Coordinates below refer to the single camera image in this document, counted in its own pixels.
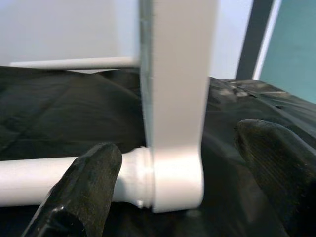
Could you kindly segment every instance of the black plastic sheet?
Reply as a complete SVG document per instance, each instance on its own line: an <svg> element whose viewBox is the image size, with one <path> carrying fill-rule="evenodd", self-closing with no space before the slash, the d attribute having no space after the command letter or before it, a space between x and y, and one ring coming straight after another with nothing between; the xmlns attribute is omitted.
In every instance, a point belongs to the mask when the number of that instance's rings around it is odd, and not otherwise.
<svg viewBox="0 0 316 237"><path fill-rule="evenodd" d="M210 80L201 207L153 214L113 203L103 236L287 236L234 147L234 128L244 119L275 122L316 147L316 106L260 81ZM134 69L81 74L2 67L0 115L1 160L78 156L99 142L113 142L122 153L145 145ZM0 208L0 235L21 235L36 209Z"/></svg>

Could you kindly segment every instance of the white cylindrical rod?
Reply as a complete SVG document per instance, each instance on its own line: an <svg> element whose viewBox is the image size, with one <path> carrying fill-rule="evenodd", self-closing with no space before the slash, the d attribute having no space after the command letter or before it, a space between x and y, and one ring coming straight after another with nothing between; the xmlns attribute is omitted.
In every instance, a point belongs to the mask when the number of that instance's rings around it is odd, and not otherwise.
<svg viewBox="0 0 316 237"><path fill-rule="evenodd" d="M49 61L12 62L10 66L37 69L118 69L138 67L138 59L134 57L81 58Z"/></svg>
<svg viewBox="0 0 316 237"><path fill-rule="evenodd" d="M37 205L76 157L0 161L0 206ZM153 171L148 148L123 154L113 201L152 205Z"/></svg>

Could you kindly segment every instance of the teal panel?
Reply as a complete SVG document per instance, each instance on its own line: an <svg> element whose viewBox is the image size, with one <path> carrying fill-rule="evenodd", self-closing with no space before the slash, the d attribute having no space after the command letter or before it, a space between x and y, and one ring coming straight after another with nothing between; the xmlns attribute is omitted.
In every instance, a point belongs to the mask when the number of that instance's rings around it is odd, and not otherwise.
<svg viewBox="0 0 316 237"><path fill-rule="evenodd" d="M316 0L283 0L260 80L316 103Z"/></svg>

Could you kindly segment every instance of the white wall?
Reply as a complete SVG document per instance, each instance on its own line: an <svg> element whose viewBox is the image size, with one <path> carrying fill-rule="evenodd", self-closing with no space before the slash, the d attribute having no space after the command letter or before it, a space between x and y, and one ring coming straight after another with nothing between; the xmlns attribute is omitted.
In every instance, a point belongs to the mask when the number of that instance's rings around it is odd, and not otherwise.
<svg viewBox="0 0 316 237"><path fill-rule="evenodd" d="M253 0L219 0L210 76L235 79Z"/></svg>
<svg viewBox="0 0 316 237"><path fill-rule="evenodd" d="M0 65L138 55L137 2L0 0ZM234 79L253 0L219 2L210 75Z"/></svg>

